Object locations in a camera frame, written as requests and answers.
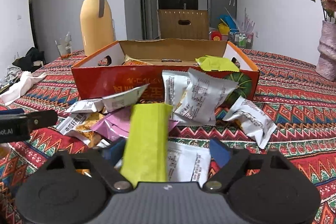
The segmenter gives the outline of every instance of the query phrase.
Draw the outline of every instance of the thermos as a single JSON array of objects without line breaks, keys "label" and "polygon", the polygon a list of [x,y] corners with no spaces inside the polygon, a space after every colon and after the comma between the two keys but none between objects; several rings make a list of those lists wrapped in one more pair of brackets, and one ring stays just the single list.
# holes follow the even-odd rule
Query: thermos
[{"label": "thermos", "polygon": [[80,19],[86,56],[114,41],[112,14],[107,0],[84,0]]}]

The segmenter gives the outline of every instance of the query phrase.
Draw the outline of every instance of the thermos handle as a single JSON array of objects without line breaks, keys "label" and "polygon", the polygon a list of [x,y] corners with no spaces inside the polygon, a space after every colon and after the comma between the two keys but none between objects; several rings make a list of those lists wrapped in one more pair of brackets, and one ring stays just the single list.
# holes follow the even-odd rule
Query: thermos handle
[{"label": "thermos handle", "polygon": [[105,0],[99,0],[99,17],[104,16],[104,10],[105,10]]}]

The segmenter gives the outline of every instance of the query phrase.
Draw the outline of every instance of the flower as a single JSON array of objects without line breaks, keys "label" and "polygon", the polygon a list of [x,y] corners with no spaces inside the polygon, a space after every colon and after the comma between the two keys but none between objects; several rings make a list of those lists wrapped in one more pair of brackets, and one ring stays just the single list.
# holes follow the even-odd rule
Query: flower
[{"label": "flower", "polygon": [[322,0],[322,6],[325,10],[336,12],[336,0]]}]

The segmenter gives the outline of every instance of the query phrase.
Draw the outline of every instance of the wire basket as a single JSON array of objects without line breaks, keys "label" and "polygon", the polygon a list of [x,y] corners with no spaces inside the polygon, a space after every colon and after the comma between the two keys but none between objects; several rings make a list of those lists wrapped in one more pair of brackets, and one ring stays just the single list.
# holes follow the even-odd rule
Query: wire basket
[{"label": "wire basket", "polygon": [[228,34],[228,40],[239,48],[252,49],[253,33],[235,32],[231,29]]}]

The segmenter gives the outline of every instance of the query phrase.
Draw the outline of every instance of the tablecloth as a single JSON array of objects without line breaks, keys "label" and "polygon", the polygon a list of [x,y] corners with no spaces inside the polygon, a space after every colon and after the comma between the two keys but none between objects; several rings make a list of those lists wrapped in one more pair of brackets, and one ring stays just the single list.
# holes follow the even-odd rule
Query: tablecloth
[{"label": "tablecloth", "polygon": [[[336,212],[336,83],[315,72],[315,66],[293,58],[245,50],[260,68],[261,75],[254,102],[278,129],[266,147],[278,148],[320,192],[322,202],[314,224],[335,222]],[[69,105],[79,100],[71,66],[84,58],[82,52],[67,60],[57,59],[39,69],[35,75],[48,76],[8,108],[26,112],[54,109],[58,123],[67,114]],[[225,115],[216,111],[217,119]],[[235,127],[218,122],[216,127],[177,127],[171,140],[208,147],[209,139],[217,137],[229,146],[244,146],[251,152],[266,153]],[[0,210],[8,223],[22,223],[15,210],[18,187],[59,149],[79,153],[87,147],[79,140],[61,135],[53,128],[34,131],[27,142],[10,144],[12,151],[0,160]],[[218,171],[211,162],[209,175]]]}]

